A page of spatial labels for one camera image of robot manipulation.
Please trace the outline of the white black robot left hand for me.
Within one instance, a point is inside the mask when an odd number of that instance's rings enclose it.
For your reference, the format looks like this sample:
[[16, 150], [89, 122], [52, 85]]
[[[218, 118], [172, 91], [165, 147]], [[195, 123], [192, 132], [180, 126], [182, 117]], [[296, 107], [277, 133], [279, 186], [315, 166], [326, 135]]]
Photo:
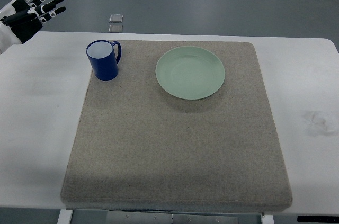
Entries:
[[64, 0], [11, 0], [1, 9], [1, 53], [13, 45], [24, 44], [45, 23], [64, 12], [57, 5]]

